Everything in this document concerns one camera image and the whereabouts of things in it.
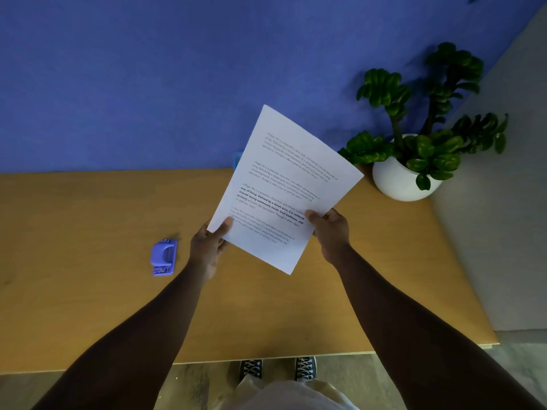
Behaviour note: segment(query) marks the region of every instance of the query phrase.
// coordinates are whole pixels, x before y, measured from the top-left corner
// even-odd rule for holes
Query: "left hand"
[[[190,242],[188,265],[203,268],[206,279],[212,278],[217,271],[218,258],[229,245],[222,237],[230,231],[233,222],[233,218],[226,218],[213,233],[207,231],[209,222],[206,222]]]

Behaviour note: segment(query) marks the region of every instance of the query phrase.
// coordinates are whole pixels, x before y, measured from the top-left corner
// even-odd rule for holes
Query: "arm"
[[[361,327],[408,409],[544,407],[461,332],[386,281],[352,249],[346,219],[308,211]]]
[[[152,409],[181,349],[205,281],[215,273],[228,218],[215,233],[203,225],[185,268],[158,296],[92,345],[34,410]]]

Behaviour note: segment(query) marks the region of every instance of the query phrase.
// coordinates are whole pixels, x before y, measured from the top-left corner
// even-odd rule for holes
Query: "hand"
[[[210,233],[207,231],[207,221],[190,241],[188,265],[203,268],[206,279],[212,278],[217,271],[218,258],[229,245],[222,237],[230,231],[233,222],[228,217],[215,232]]]
[[[350,226],[335,209],[330,209],[323,217],[313,210],[306,210],[306,217],[315,226],[313,235],[317,237],[327,262],[333,263],[340,250],[351,247]]]

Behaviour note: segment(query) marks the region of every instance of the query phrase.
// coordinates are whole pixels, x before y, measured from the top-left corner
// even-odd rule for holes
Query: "forearm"
[[[349,245],[333,264],[408,408],[543,408],[477,345],[387,282]]]
[[[202,267],[183,269],[158,296],[92,345],[36,408],[92,406],[125,389],[146,389],[153,406],[181,349],[204,281]]]

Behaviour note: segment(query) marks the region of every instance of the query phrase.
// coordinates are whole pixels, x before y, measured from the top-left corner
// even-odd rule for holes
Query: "white pot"
[[[431,195],[442,181],[427,177],[431,181],[431,188],[421,190],[416,185],[418,173],[409,170],[402,165],[395,157],[389,157],[386,161],[375,162],[373,165],[373,178],[376,187],[392,199],[399,201],[416,201]]]

